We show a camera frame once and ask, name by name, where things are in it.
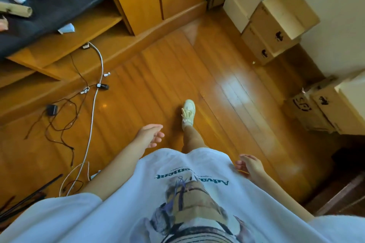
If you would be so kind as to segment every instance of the person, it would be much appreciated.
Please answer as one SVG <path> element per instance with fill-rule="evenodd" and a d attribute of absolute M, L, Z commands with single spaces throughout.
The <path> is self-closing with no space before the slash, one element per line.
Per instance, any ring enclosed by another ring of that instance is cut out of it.
<path fill-rule="evenodd" d="M 141 158 L 164 137 L 162 125 L 144 126 L 81 193 L 34 204 L 0 242 L 364 242 L 362 218 L 314 218 L 254 156 L 240 155 L 234 167 L 208 148 L 195 112 L 187 100 L 182 152 Z"/>

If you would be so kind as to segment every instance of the left hand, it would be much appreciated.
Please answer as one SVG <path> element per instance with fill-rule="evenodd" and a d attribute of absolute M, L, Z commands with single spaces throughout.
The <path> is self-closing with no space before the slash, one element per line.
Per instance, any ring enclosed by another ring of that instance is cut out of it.
<path fill-rule="evenodd" d="M 153 148 L 157 146 L 157 143 L 162 141 L 165 136 L 161 129 L 163 126 L 161 124 L 148 124 L 142 127 L 133 142 L 139 144 L 144 150 L 147 148 Z"/>

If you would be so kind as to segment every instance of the wooden floor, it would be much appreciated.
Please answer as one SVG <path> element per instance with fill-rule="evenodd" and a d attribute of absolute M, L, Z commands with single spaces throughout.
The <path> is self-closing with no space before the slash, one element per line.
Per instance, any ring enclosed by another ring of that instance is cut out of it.
<path fill-rule="evenodd" d="M 226 33 L 227 19 L 221 12 L 207 13 L 103 79 L 110 89 L 97 96 L 87 158 L 90 175 L 103 169 L 148 123 L 164 125 L 166 137 L 159 147 L 181 150 L 180 107 L 189 98 L 197 107 L 194 125 L 209 147 L 232 160 L 240 153 L 255 155 L 295 199 L 304 200 L 328 176 L 330 156 L 339 147 L 337 138 L 306 132 L 285 109 L 284 100 L 300 90 L 300 79 L 282 60 L 265 67 L 253 64 L 249 49 L 242 43 L 239 51 Z M 65 142 L 75 148 L 74 166 L 85 154 L 93 97 L 94 89 L 74 126 L 64 133 Z M 73 101 L 80 104 L 83 98 Z M 24 140 L 41 111 L 0 128 L 0 204 L 12 195 L 20 200 L 71 170 L 71 151 L 45 139 L 46 117 Z M 74 116 L 74 106 L 67 104 L 54 122 L 56 128 Z M 60 140 L 60 132 L 50 136 Z M 85 168 L 81 179 L 87 181 L 86 177 Z M 61 182 L 48 188 L 48 197 L 58 195 Z"/>

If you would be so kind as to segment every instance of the white sneaker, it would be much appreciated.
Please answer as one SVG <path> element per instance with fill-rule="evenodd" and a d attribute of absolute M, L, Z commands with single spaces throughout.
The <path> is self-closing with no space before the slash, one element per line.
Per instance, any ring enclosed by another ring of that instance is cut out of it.
<path fill-rule="evenodd" d="M 181 108 L 182 111 L 182 129 L 184 130 L 186 126 L 193 126 L 194 116 L 195 116 L 195 104 L 193 100 L 186 100 L 184 107 Z"/>

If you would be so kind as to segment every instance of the white cable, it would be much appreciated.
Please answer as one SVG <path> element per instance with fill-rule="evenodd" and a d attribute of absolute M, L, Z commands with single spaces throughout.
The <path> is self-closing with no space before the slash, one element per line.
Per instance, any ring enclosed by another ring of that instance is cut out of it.
<path fill-rule="evenodd" d="M 63 188 L 63 184 L 65 183 L 65 181 L 67 180 L 67 178 L 71 175 L 71 173 L 81 165 L 82 163 L 80 163 L 78 166 L 76 166 L 74 169 L 72 169 L 72 171 L 66 176 L 66 178 L 63 180 L 61 187 L 60 187 L 60 192 L 58 194 L 59 197 L 61 197 L 61 192 L 62 192 L 62 188 Z M 90 177 L 89 177 L 89 169 L 90 169 L 90 162 L 88 162 L 88 181 L 90 181 Z"/>
<path fill-rule="evenodd" d="M 100 76 L 100 80 L 99 80 L 99 84 L 102 83 L 102 79 L 103 79 L 103 75 L 104 75 L 104 63 L 103 63 L 103 56 L 101 55 L 100 51 L 98 50 L 98 48 L 95 47 L 95 45 L 93 45 L 92 43 L 88 42 L 89 45 L 95 49 L 95 51 L 98 53 L 99 57 L 100 57 L 100 61 L 102 63 L 102 74 Z M 88 152 L 89 152 L 89 146 L 90 146 L 90 141 L 91 141 L 91 135 L 92 135 L 92 126 L 93 126 L 93 122 L 94 122 L 94 109 L 95 109 L 95 100 L 96 100 L 96 96 L 98 94 L 98 91 L 99 91 L 99 88 L 96 88 L 96 92 L 95 92 L 95 96 L 94 96 L 94 101 L 93 101 L 93 104 L 92 104 L 92 112 L 91 112 L 91 124 L 90 124 L 90 135 L 89 135 L 89 141 L 88 141 L 88 145 L 86 147 L 86 152 L 85 152 L 85 157 L 84 157 L 84 160 L 81 164 L 81 167 L 80 167 L 80 171 L 79 173 L 77 174 L 77 177 L 75 180 L 77 180 L 80 176 L 80 173 L 84 167 L 84 164 L 85 164 L 85 161 L 86 161 L 86 157 L 88 155 Z M 67 192 L 66 196 L 68 196 L 70 194 L 70 191 L 71 189 L 73 188 L 73 186 L 75 185 L 76 181 L 73 182 L 73 184 L 71 185 L 69 191 Z"/>

